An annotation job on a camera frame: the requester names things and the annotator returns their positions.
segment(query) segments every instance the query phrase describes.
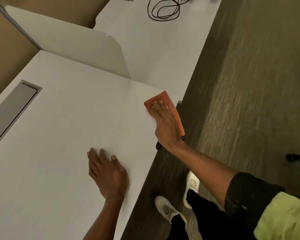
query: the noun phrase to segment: person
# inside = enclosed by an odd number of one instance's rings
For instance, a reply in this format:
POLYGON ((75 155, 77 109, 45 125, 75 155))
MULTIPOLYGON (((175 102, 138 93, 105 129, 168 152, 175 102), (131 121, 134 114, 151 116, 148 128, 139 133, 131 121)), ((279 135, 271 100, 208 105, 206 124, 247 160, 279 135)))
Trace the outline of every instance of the person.
MULTIPOLYGON (((268 184, 251 174, 238 172, 220 161, 188 146, 180 136, 176 121, 162 101, 155 102, 151 113, 156 120, 155 135, 170 153, 189 169, 184 205, 194 211, 198 230, 204 239, 296 239, 300 240, 300 200, 284 188, 268 184), (224 211, 199 196, 199 183, 216 198, 224 211)), ((99 155, 87 153, 89 175, 96 182, 105 204, 84 240, 112 240, 129 178, 117 157, 111 160, 103 149, 99 155)), ((168 239, 188 239, 187 220, 168 199, 158 196, 155 205, 171 223, 168 239)))

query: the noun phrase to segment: orange cloth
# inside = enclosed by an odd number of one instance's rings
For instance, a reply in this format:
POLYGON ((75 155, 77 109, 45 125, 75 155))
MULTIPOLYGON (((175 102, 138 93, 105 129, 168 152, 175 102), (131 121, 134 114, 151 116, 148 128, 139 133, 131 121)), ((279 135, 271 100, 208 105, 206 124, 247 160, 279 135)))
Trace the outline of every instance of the orange cloth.
POLYGON ((155 101, 159 102, 160 100, 163 101, 164 105, 168 106, 169 110, 173 114, 174 119, 176 120, 181 137, 184 137, 186 134, 185 134, 185 130, 183 129, 179 113, 178 113, 176 107, 173 105, 173 103, 172 103, 171 99, 169 98, 168 93, 166 91, 164 91, 164 92, 158 94, 157 96, 154 96, 151 99, 144 102, 144 105, 147 108, 149 114, 151 114, 151 106, 153 106, 155 104, 155 101))

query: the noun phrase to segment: black cable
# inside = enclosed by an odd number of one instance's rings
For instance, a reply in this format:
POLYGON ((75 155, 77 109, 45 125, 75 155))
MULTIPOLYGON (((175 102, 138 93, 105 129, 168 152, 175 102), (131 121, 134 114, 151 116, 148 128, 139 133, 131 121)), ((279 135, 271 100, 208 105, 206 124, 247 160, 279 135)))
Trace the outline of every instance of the black cable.
POLYGON ((180 3, 180 0, 162 0, 162 1, 158 2, 157 4, 155 4, 155 6, 153 7, 153 9, 151 11, 151 15, 152 15, 151 16, 149 14, 149 6, 150 6, 151 0, 149 0, 149 3, 148 3, 148 16, 152 20, 160 21, 160 22, 174 20, 177 17, 179 17, 179 15, 180 15, 180 6, 183 5, 183 4, 185 4, 185 3, 187 3, 188 1, 189 0, 186 0, 185 2, 180 3), (173 4, 160 7, 158 9, 158 11, 157 11, 157 15, 153 14, 153 12, 154 12, 154 10, 155 10, 155 8, 156 8, 157 5, 159 5, 162 2, 171 2, 171 1, 173 2, 173 4), (161 9, 163 9, 163 8, 169 8, 169 7, 176 7, 172 14, 168 14, 168 15, 164 15, 164 16, 160 16, 159 15, 159 12, 160 12, 161 9))

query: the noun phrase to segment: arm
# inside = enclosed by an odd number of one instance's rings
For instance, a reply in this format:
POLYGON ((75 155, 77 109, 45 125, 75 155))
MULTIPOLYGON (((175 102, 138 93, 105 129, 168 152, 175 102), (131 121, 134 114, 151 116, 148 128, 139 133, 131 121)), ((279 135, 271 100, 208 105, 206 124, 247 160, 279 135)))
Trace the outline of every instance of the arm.
POLYGON ((117 157, 113 155, 111 161, 108 160, 103 149, 100 149, 99 156, 93 148, 87 155, 89 175, 96 182, 100 193, 105 198, 105 203, 83 240, 112 240, 129 184, 128 174, 117 157))
POLYGON ((162 101, 155 102, 151 112, 157 123, 155 134, 160 144, 179 158, 224 206, 228 187, 237 171, 182 141, 176 121, 162 101))

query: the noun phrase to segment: left hand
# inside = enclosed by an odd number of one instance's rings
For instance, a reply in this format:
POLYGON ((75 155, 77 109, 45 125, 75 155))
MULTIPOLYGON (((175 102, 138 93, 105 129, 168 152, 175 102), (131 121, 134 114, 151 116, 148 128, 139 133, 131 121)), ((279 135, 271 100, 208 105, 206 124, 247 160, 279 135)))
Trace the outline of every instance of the left hand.
POLYGON ((89 159, 89 176, 96 182, 102 196, 106 200, 123 200, 129 185, 129 177, 117 157, 112 155, 110 161, 103 149, 100 149, 98 156, 93 148, 87 152, 87 155, 89 159))

